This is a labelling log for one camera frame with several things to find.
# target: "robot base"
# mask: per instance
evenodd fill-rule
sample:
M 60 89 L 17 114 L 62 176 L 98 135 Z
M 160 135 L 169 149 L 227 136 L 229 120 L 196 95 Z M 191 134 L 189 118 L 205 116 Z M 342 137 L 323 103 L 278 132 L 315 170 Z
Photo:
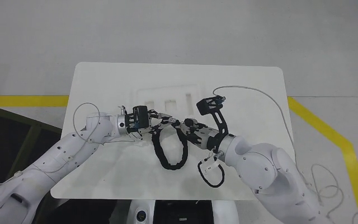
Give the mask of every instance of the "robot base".
M 239 224 L 231 200 L 132 200 L 127 224 Z

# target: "wire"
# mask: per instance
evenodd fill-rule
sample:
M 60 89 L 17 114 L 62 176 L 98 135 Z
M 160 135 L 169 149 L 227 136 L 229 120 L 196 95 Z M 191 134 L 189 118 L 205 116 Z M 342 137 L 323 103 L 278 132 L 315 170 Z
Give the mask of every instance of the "wire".
M 215 91 L 220 89 L 220 88 L 246 88 L 248 90 L 255 90 L 255 91 L 258 91 L 264 95 L 266 95 L 268 98 L 270 98 L 275 104 L 276 106 L 279 108 L 280 112 L 281 112 L 281 116 L 284 120 L 284 123 L 285 123 L 285 127 L 286 127 L 286 130 L 287 130 L 287 134 L 289 135 L 290 137 L 290 140 L 291 140 L 291 143 L 292 143 L 292 146 L 294 145 L 293 144 L 293 137 L 291 136 L 290 132 L 289 132 L 289 128 L 287 126 L 287 122 L 286 122 L 286 119 L 285 119 L 285 116 L 284 116 L 284 112 L 282 111 L 282 108 L 280 107 L 279 103 L 274 99 L 272 98 L 272 96 L 270 96 L 269 94 L 263 92 L 262 90 L 259 90 L 257 88 L 253 88 L 253 87 L 247 87 L 247 86 L 220 86 L 220 87 L 217 87 L 213 90 L 213 95 L 217 96 L 217 94 L 215 94 Z
M 81 106 L 83 106 L 83 105 L 85 105 L 85 104 L 90 104 L 90 105 L 94 106 L 94 107 L 97 109 L 97 112 L 98 112 L 98 121 L 97 121 L 97 124 L 96 124 L 95 128 L 92 130 L 91 134 L 89 134 L 89 136 L 87 137 L 87 139 L 82 138 L 82 136 L 78 133 L 78 131 L 77 131 L 77 129 L 76 129 L 76 125 L 74 124 L 74 117 L 75 117 L 75 115 L 76 115 L 77 110 L 78 110 Z M 100 119 L 101 119 L 101 113 L 100 113 L 99 108 L 98 108 L 95 104 L 93 104 L 93 103 L 91 103 L 91 102 L 84 102 L 84 103 L 80 104 L 80 105 L 74 110 L 74 113 L 73 113 L 73 116 L 72 116 L 73 129 L 74 129 L 74 131 L 76 132 L 76 134 L 79 136 L 79 138 L 81 138 L 81 139 L 84 140 L 85 142 L 89 142 L 89 141 L 88 141 L 89 138 L 91 137 L 91 135 L 93 134 L 93 132 L 95 132 L 97 126 L 100 124 Z M 90 143 L 103 144 L 103 143 L 100 143 L 100 142 L 93 142 L 93 141 L 90 142 Z
M 354 224 L 354 218 L 358 215 L 358 212 L 354 213 L 353 217 L 352 217 L 352 224 Z
M 295 145 L 294 145 L 294 142 L 293 142 L 293 137 L 292 137 L 291 134 L 290 134 L 290 131 L 289 131 L 289 128 L 288 128 L 288 125 L 287 125 L 287 122 L 286 122 L 284 113 L 283 113 L 283 111 L 282 111 L 282 108 L 281 108 L 280 105 L 277 103 L 277 101 L 276 101 L 272 96 L 270 96 L 269 94 L 265 93 L 264 91 L 259 90 L 259 89 L 257 89 L 257 88 L 253 88 L 253 87 L 247 87 L 247 86 L 219 86 L 219 87 L 217 87 L 217 88 L 215 88 L 215 89 L 213 90 L 213 95 L 214 95 L 214 96 L 217 96 L 217 94 L 215 94 L 215 91 L 218 90 L 218 89 L 221 89 L 221 88 L 245 88 L 245 89 L 248 89 L 248 90 L 255 90 L 255 91 L 258 91 L 258 92 L 264 94 L 265 96 L 267 96 L 268 98 L 270 98 L 270 99 L 276 104 L 276 106 L 277 106 L 277 107 L 279 108 L 279 110 L 280 110 L 282 119 L 283 119 L 284 124 L 285 124 L 285 128 L 286 128 L 287 134 L 288 134 L 288 136 L 289 136 L 289 138 L 290 138 L 290 141 L 291 141 L 291 143 L 292 143 L 292 148 L 294 149 L 295 163 L 296 163 L 296 168 L 297 168 L 297 170 L 298 170 L 298 173 L 301 175 L 301 177 L 302 177 L 303 181 L 305 182 L 306 186 L 307 186 L 307 187 L 310 186 L 310 183 L 306 180 L 306 178 L 303 176 L 303 174 L 302 174 L 302 173 L 299 171 L 299 169 L 298 169 L 296 149 L 295 149 Z M 313 168 L 314 168 L 315 166 L 320 166 L 320 167 L 324 168 L 325 170 L 327 170 L 327 171 L 332 175 L 332 177 L 334 178 L 334 180 L 335 180 L 335 182 L 336 182 L 336 185 L 325 186 L 325 187 L 322 188 L 321 190 L 318 190 L 318 188 L 317 188 L 317 183 L 316 183 L 316 180 L 315 180 L 315 177 L 314 177 L 314 174 L 313 174 Z M 331 220 L 331 218 L 330 218 L 329 215 L 330 215 L 333 211 L 335 211 L 337 208 L 339 208 L 339 207 L 342 205 L 342 203 L 343 203 L 343 199 L 344 199 L 343 191 L 342 191 L 342 189 L 338 186 L 338 180 L 337 180 L 337 178 L 334 176 L 334 174 L 333 174 L 329 169 L 327 169 L 326 167 L 324 167 L 323 165 L 313 164 L 313 165 L 311 166 L 311 172 L 312 172 L 312 178 L 313 178 L 314 188 L 315 188 L 315 191 L 314 191 L 314 190 L 313 190 L 313 191 L 316 193 L 316 195 L 317 195 L 317 197 L 318 197 L 318 201 L 319 201 L 320 203 L 322 203 L 322 198 L 333 198 L 333 197 L 335 197 L 335 196 L 338 194 L 338 192 L 341 192 L 341 194 L 342 194 L 342 199 L 341 199 L 341 201 L 339 202 L 339 204 L 336 205 L 333 209 L 331 209 L 331 210 L 327 213 L 327 218 L 329 218 L 329 219 Z M 336 192 L 335 192 L 332 196 L 324 196 L 324 195 L 321 194 L 321 191 L 323 191 L 324 189 L 333 188 L 333 187 L 336 188 L 337 190 L 336 190 Z M 358 215 L 358 212 L 353 215 L 352 224 L 354 224 L 354 218 L 355 218 L 357 215 Z

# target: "black panel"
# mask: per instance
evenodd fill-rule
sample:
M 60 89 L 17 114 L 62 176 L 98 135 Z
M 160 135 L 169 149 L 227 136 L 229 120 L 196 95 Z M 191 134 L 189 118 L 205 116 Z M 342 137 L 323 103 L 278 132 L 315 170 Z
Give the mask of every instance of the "black panel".
M 30 125 L 0 118 L 0 183 L 4 182 Z
M 156 200 L 153 224 L 214 224 L 210 200 Z

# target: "white cable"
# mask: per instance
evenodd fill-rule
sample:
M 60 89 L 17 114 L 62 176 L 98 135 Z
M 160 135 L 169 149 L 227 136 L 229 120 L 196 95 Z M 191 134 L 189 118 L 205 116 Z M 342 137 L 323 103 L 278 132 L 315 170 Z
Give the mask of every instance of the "white cable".
M 291 136 L 290 134 L 290 131 L 289 131 L 289 128 L 287 126 L 287 123 L 286 123 L 286 119 L 285 119 L 285 116 L 284 116 L 284 112 L 282 111 L 282 108 L 280 107 L 279 103 L 274 99 L 272 98 L 272 96 L 270 96 L 269 94 L 263 92 L 262 90 L 259 90 L 257 88 L 252 88 L 252 87 L 247 87 L 247 86 L 219 86 L 217 88 L 215 88 L 213 90 L 213 95 L 217 96 L 217 94 L 215 94 L 215 91 L 220 89 L 220 88 L 246 88 L 248 90 L 255 90 L 255 91 L 258 91 L 264 95 L 266 95 L 268 98 L 270 98 L 275 104 L 276 106 L 280 109 L 280 112 L 281 112 L 281 116 L 282 116 L 282 119 L 284 120 L 284 123 L 285 123 L 285 127 L 286 127 L 286 130 L 287 130 L 287 134 L 289 135 L 290 137 L 290 140 L 291 140 L 291 143 L 292 143 L 292 147 L 294 148 L 294 144 L 293 144 L 293 137 Z
M 293 147 L 293 149 L 294 149 L 296 168 L 297 168 L 297 170 L 298 170 L 298 173 L 301 175 L 302 179 L 304 180 L 305 184 L 306 184 L 307 187 L 308 187 L 308 186 L 309 186 L 309 183 L 307 182 L 306 178 L 303 176 L 303 174 L 302 174 L 302 173 L 299 171 L 299 169 L 298 169 L 296 149 L 295 149 L 295 146 L 294 146 L 293 137 L 292 137 L 291 134 L 290 134 L 290 131 L 289 131 L 289 128 L 288 128 L 288 126 L 287 126 L 287 122 L 286 122 L 284 113 L 283 113 L 283 111 L 282 111 L 282 108 L 281 108 L 280 105 L 277 103 L 277 101 L 276 101 L 272 96 L 270 96 L 269 94 L 263 92 L 262 90 L 259 90 L 259 89 L 257 89 L 257 88 L 253 88 L 253 87 L 247 87 L 247 86 L 219 86 L 219 87 L 217 87 L 217 88 L 215 88 L 215 89 L 213 90 L 213 95 L 214 95 L 214 96 L 217 96 L 217 94 L 215 94 L 215 91 L 218 90 L 218 89 L 220 89 L 220 88 L 245 88 L 245 89 L 248 89 L 248 90 L 255 90 L 255 91 L 258 91 L 258 92 L 264 94 L 265 96 L 267 96 L 268 98 L 270 98 L 270 99 L 276 104 L 276 106 L 277 106 L 277 107 L 279 108 L 279 110 L 280 110 L 282 119 L 283 119 L 284 124 L 285 124 L 285 128 L 286 128 L 287 134 L 288 134 L 288 136 L 290 137 L 290 140 L 291 140 L 291 143 L 292 143 L 292 147 Z M 314 177 L 314 174 L 313 174 L 313 167 L 315 167 L 315 166 L 320 166 L 320 167 L 326 169 L 326 170 L 333 176 L 333 178 L 334 178 L 334 180 L 335 180 L 335 182 L 336 182 L 336 185 L 325 186 L 325 187 L 322 188 L 321 190 L 318 190 L 318 188 L 317 188 L 317 183 L 316 183 L 316 180 L 315 180 L 315 177 Z M 329 219 L 331 220 L 331 218 L 330 218 L 329 215 L 330 215 L 333 211 L 335 211 L 337 208 L 339 208 L 339 207 L 342 205 L 342 203 L 343 203 L 343 199 L 344 199 L 343 191 L 342 191 L 342 189 L 338 186 L 337 178 L 336 178 L 336 177 L 334 176 L 334 174 L 333 174 L 329 169 L 327 169 L 326 167 L 324 167 L 324 166 L 322 166 L 322 165 L 320 165 L 320 164 L 313 164 L 313 165 L 311 166 L 311 172 L 312 172 L 312 178 L 313 178 L 314 187 L 315 187 L 315 191 L 314 191 L 314 192 L 317 194 L 317 197 L 318 197 L 318 200 L 319 200 L 320 203 L 322 202 L 321 198 L 333 198 L 333 197 L 335 197 L 335 196 L 338 194 L 339 191 L 342 193 L 342 199 L 341 199 L 340 203 L 339 203 L 337 206 L 335 206 L 333 209 L 331 209 L 331 210 L 327 213 L 327 218 L 329 218 Z M 322 190 L 327 189 L 327 188 L 330 188 L 330 187 L 335 187 L 335 188 L 337 189 L 336 192 L 335 192 L 332 196 L 324 196 L 324 195 L 321 195 L 321 191 L 322 191 Z M 352 224 L 354 224 L 354 218 L 355 218 L 357 215 L 358 215 L 358 212 L 353 215 Z
M 358 215 L 358 212 L 354 213 L 353 217 L 352 217 L 352 224 L 354 224 L 354 218 Z

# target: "circular sensor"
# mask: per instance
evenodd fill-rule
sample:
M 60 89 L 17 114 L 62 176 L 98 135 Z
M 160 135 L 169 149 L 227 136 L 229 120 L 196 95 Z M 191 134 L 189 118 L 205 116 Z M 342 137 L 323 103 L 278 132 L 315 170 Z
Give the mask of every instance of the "circular sensor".
M 138 222 L 144 222 L 145 218 L 147 217 L 147 214 L 144 211 L 139 211 L 136 214 L 136 220 Z

